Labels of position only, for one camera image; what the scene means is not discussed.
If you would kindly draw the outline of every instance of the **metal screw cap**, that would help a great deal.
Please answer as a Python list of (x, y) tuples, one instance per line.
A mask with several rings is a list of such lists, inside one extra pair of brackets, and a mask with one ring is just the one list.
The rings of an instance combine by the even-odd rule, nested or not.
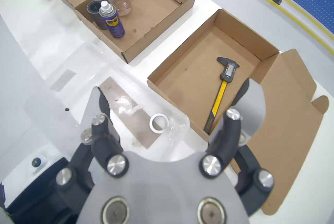
[(93, 118), (92, 125), (100, 125), (104, 121), (105, 121), (105, 115), (104, 114), (98, 114)]
[(234, 108), (229, 108), (226, 111), (226, 115), (232, 120), (240, 120), (240, 113)]
[(34, 168), (38, 168), (42, 163), (42, 160), (38, 157), (34, 158), (31, 162), (31, 165), (34, 167)]
[(216, 177), (222, 170), (222, 166), (213, 155), (207, 155), (202, 160), (203, 170), (212, 177)]
[(62, 169), (56, 176), (56, 183), (60, 186), (63, 186), (71, 180), (72, 171), (69, 168)]
[(270, 172), (263, 169), (259, 172), (259, 181), (264, 187), (272, 187), (273, 186), (273, 177)]
[(81, 142), (85, 145), (89, 145), (92, 141), (92, 129), (87, 128), (81, 133)]
[(121, 174), (125, 169), (125, 167), (126, 167), (125, 157), (121, 154), (117, 154), (110, 158), (106, 168), (111, 175), (116, 176)]
[(103, 224), (125, 224), (129, 219), (129, 207), (121, 197), (112, 198), (102, 211)]
[(206, 198), (200, 202), (197, 217), (201, 224), (224, 224), (226, 218), (222, 205), (213, 198)]

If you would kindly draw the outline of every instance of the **white table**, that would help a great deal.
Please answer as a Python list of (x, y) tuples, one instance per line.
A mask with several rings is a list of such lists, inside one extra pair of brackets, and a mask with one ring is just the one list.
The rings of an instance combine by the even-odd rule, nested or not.
[[(60, 0), (0, 1), (2, 18), (45, 80), (82, 44), (94, 42), (104, 49), (112, 60), (122, 64), (145, 83), (148, 75), (219, 8), (210, 0), (196, 0), (192, 10), (126, 65)], [(323, 94), (329, 96), (317, 84), (315, 97)], [(334, 126), (331, 118), (334, 114), (334, 99), (331, 96), (329, 99), (330, 107), (316, 139), (280, 210), (274, 216), (265, 216), (259, 211), (252, 216), (252, 223), (327, 222), (334, 207), (334, 187), (331, 186), (334, 174), (331, 147), (334, 143), (334, 134), (331, 133)], [(80, 112), (74, 110), (71, 113), (80, 120)], [(195, 150), (204, 150), (205, 147), (205, 142), (194, 131), (189, 131), (184, 142), (175, 150), (174, 158), (187, 156)]]

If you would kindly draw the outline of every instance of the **white ring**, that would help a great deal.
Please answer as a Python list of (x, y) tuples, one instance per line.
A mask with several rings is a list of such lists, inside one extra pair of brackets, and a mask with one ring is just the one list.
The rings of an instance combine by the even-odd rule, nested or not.
[[(156, 130), (154, 127), (153, 127), (153, 120), (156, 118), (156, 117), (162, 117), (164, 120), (165, 120), (165, 127), (161, 130)], [(154, 132), (154, 133), (157, 133), (157, 134), (161, 134), (163, 132), (165, 132), (166, 128), (168, 127), (169, 125), (169, 120), (167, 118), (166, 115), (162, 114), (162, 113), (157, 113), (157, 114), (154, 114), (151, 119), (150, 119), (150, 129)]]

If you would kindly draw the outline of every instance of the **transparent plastic sheet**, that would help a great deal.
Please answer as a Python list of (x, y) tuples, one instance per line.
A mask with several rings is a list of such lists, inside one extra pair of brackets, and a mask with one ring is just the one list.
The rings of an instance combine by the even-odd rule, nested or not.
[[(122, 148), (150, 160), (170, 161), (175, 147), (190, 128), (188, 117), (119, 65), (104, 58), (103, 52), (94, 44), (84, 44), (74, 52), (47, 79), (49, 89), (53, 90), (31, 97), (25, 110), (61, 152), (71, 155), (80, 143), (80, 133), (87, 128), (78, 123), (87, 123), (81, 119), (93, 87), (110, 78), (127, 94), (110, 106), (110, 118), (120, 135)], [(110, 98), (112, 89), (105, 95)], [(46, 107), (46, 100), (56, 106)], [(153, 133), (148, 131), (147, 122), (156, 113), (166, 115), (168, 125), (145, 148), (133, 129), (143, 127), (141, 137), (147, 136), (145, 131)]]

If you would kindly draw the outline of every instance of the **black cylindrical container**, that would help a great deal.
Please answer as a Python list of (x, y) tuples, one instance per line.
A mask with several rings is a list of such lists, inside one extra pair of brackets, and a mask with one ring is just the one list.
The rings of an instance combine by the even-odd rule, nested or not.
[(99, 14), (99, 9), (101, 8), (101, 1), (94, 0), (87, 5), (87, 11), (91, 14), (94, 22), (101, 30), (107, 30), (105, 21), (101, 18)]

